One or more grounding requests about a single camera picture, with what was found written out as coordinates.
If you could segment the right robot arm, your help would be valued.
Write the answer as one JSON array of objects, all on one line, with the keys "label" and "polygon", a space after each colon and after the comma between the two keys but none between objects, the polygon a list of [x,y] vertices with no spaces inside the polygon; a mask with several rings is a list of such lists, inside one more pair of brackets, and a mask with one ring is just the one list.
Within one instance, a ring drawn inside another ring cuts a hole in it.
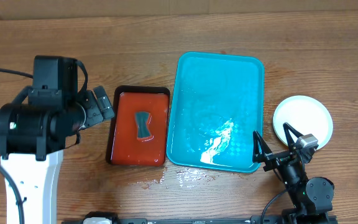
[{"label": "right robot arm", "polygon": [[[305,165],[317,151],[318,140],[312,134],[301,134],[288,123],[283,124],[288,149],[273,153],[262,136],[253,132],[254,163],[264,163],[264,171],[272,170],[285,189],[272,198],[252,223],[337,223],[328,215],[333,209],[334,184],[325,177],[308,178]],[[267,216],[267,210],[279,197],[288,194],[293,208],[280,215]]]}]

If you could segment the light blue plate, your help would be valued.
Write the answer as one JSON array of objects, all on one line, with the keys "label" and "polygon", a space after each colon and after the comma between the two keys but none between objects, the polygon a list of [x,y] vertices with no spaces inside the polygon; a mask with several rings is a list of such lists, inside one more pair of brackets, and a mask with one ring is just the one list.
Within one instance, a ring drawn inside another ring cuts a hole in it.
[{"label": "light blue plate", "polygon": [[273,129],[282,143],[287,145],[283,124],[288,123],[301,134],[312,134],[321,149],[333,134],[333,119],[328,109],[318,100],[303,95],[283,100],[273,113]]}]

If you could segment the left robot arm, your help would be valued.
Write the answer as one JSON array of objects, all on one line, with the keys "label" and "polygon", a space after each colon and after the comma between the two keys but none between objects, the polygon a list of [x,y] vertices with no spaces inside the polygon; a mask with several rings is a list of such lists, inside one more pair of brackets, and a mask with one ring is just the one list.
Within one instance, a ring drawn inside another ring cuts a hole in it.
[{"label": "left robot arm", "polygon": [[77,59],[38,55],[32,85],[0,109],[0,169],[8,223],[56,223],[66,139],[114,117],[102,86],[78,87]]}]

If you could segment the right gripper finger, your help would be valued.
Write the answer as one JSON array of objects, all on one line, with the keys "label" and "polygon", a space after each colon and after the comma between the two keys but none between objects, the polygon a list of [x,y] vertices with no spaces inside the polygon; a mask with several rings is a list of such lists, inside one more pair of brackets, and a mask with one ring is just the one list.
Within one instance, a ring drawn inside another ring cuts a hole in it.
[{"label": "right gripper finger", "polygon": [[297,138],[302,137],[303,135],[299,131],[297,131],[289,123],[283,124],[283,130],[285,133],[285,138],[287,140],[288,147],[300,147],[301,146],[301,143],[298,140],[295,141],[292,137],[292,135],[294,135]]},{"label": "right gripper finger", "polygon": [[271,163],[273,153],[267,143],[264,141],[263,137],[257,131],[253,132],[253,142],[253,163]]}]

